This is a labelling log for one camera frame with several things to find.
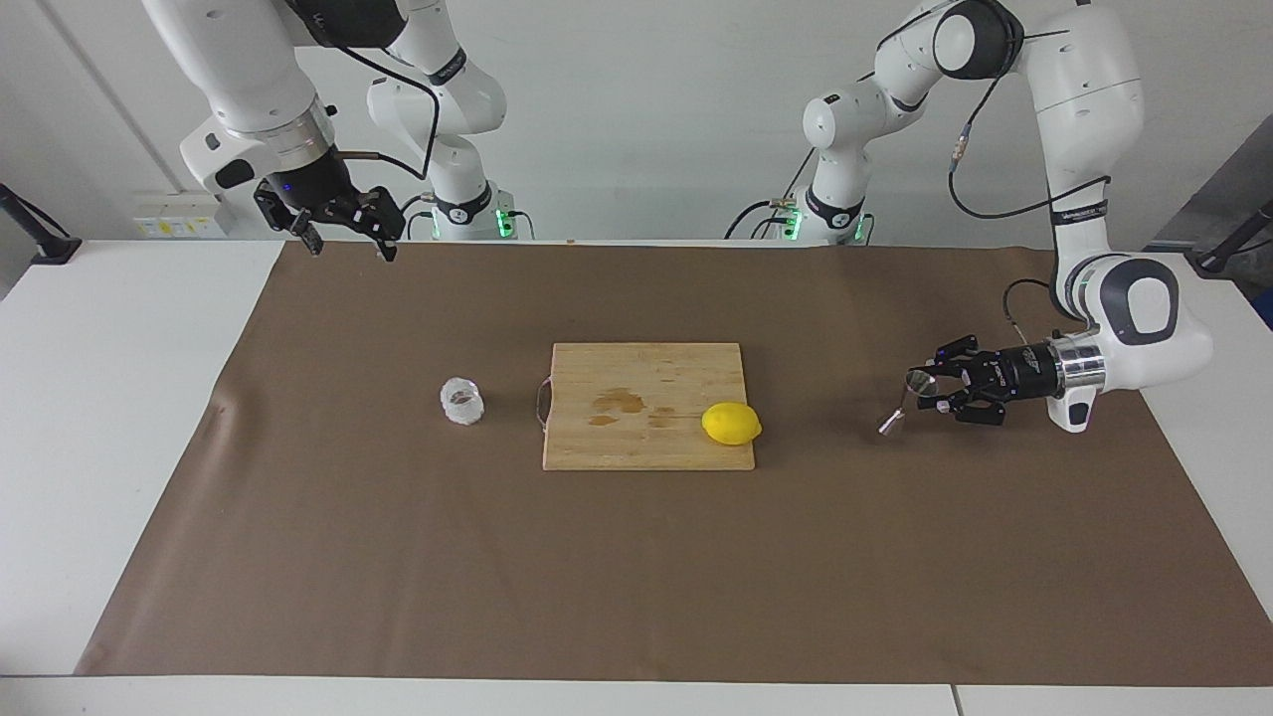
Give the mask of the steel double jigger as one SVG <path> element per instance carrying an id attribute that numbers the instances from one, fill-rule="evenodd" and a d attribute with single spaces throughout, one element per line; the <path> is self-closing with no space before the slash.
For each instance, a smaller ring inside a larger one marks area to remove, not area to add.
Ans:
<path id="1" fill-rule="evenodd" d="M 908 406 L 910 404 L 918 406 L 920 399 L 936 397 L 938 394 L 938 381 L 932 373 L 920 368 L 909 369 L 904 378 L 903 395 L 897 406 L 882 420 L 877 433 L 883 437 L 899 434 L 908 414 Z"/>

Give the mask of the small clear glass cup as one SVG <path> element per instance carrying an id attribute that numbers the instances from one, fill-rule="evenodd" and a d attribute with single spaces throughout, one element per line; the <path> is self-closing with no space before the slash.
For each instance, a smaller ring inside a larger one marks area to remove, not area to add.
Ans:
<path id="1" fill-rule="evenodd" d="M 440 405 L 447 420 L 454 426 L 477 426 L 485 414 L 485 403 L 477 385 L 463 377 L 451 377 L 440 386 Z"/>

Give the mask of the yellow lemon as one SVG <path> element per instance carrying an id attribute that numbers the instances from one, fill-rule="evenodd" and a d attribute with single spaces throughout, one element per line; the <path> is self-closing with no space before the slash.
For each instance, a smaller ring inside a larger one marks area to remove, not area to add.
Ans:
<path id="1" fill-rule="evenodd" d="M 703 412 L 704 434 L 718 445 L 745 446 L 763 434 L 759 413 L 746 403 L 717 403 Z"/>

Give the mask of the wooden cutting board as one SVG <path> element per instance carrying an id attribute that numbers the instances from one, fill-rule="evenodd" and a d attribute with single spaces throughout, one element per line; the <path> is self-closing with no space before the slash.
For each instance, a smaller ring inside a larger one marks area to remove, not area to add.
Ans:
<path id="1" fill-rule="evenodd" d="M 542 390 L 547 471 L 750 471 L 750 446 L 701 427 L 746 403 L 737 343 L 555 343 Z"/>

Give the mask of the brown table mat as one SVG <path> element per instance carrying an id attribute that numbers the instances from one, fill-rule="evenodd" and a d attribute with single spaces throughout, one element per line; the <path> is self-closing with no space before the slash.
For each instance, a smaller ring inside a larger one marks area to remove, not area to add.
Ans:
<path id="1" fill-rule="evenodd" d="M 1269 687 L 1273 622 L 1138 394 L 1085 434 L 904 372 L 1041 251 L 286 245 L 76 671 Z M 751 471 L 545 471 L 555 343 L 737 343 Z M 454 426 L 451 377 L 485 414 Z"/>

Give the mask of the white wall socket box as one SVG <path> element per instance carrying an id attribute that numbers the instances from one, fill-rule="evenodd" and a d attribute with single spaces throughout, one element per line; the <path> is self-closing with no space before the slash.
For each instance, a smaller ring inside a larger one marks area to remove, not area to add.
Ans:
<path id="1" fill-rule="evenodd" d="M 236 214 L 205 192 L 132 195 L 132 227 L 145 240 L 227 240 Z"/>

